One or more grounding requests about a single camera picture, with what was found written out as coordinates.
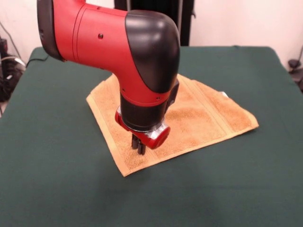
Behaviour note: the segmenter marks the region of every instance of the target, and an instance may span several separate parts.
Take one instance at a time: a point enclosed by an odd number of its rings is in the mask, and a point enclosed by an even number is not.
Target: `cable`
[[[10,38],[10,40],[11,40],[13,46],[14,46],[14,48],[16,49],[18,57],[21,59],[20,53],[19,53],[19,51],[18,51],[18,49],[17,49],[17,47],[16,47],[16,45],[15,45],[15,43],[13,41],[13,38],[11,37],[10,33],[5,29],[5,27],[3,26],[3,24],[1,23],[1,21],[0,21],[0,26],[3,28],[3,30],[5,31],[5,33],[8,34],[8,36],[9,36],[9,38]]]
[[[299,55],[298,62],[296,64],[295,68],[297,68],[299,66],[300,59],[302,58],[302,54],[303,54],[303,46],[301,47],[300,55]]]
[[[1,61],[7,60],[7,59],[15,59],[15,58],[16,58],[15,56],[8,56],[5,58],[1,58]]]

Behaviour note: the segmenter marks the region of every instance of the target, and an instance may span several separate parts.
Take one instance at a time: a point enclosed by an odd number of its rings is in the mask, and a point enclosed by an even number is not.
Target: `wall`
[[[190,45],[270,46],[287,67],[303,45],[302,0],[195,0]]]
[[[114,6],[114,0],[87,2]],[[41,46],[36,0],[0,0],[0,9],[0,21],[27,61],[32,50]],[[270,46],[287,67],[288,59],[297,58],[303,44],[302,10],[302,0],[195,0],[190,45]],[[7,37],[1,28],[0,34]]]

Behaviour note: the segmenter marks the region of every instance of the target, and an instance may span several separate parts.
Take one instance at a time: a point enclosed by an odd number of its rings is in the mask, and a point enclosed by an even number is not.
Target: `towel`
[[[146,148],[144,156],[131,148],[131,132],[115,122],[115,113],[120,105],[116,76],[112,74],[102,81],[87,97],[86,100],[122,176],[258,127],[253,114],[222,92],[179,74],[177,78],[177,98],[165,115],[165,122],[171,127],[170,134],[159,148]]]

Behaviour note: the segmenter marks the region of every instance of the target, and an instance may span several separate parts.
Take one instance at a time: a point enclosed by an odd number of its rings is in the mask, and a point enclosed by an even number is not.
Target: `folded towel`
[[[176,101],[165,115],[169,137],[157,149],[146,148],[144,156],[131,148],[131,132],[115,122],[120,105],[115,75],[102,81],[87,102],[123,176],[205,146],[230,139],[258,127],[256,118],[233,100],[198,81],[178,75]]]

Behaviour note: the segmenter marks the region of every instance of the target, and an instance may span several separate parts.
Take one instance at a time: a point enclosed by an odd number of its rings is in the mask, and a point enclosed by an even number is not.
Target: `black cable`
[[[9,38],[10,38],[10,40],[11,40],[13,46],[14,46],[14,48],[16,49],[18,57],[21,59],[20,53],[19,53],[19,51],[18,51],[18,49],[17,49],[17,47],[16,47],[16,45],[15,45],[15,43],[13,41],[13,38],[11,37],[10,33],[5,29],[5,27],[3,26],[3,24],[1,23],[1,21],[0,21],[0,26],[3,28],[3,30],[5,31],[5,33],[8,34],[8,36],[9,36]]]
[[[300,59],[302,58],[302,54],[303,54],[303,46],[301,47],[300,55],[299,55],[298,62],[297,62],[297,64],[296,64],[295,68],[297,68],[297,67],[299,66],[299,64],[300,64]]]

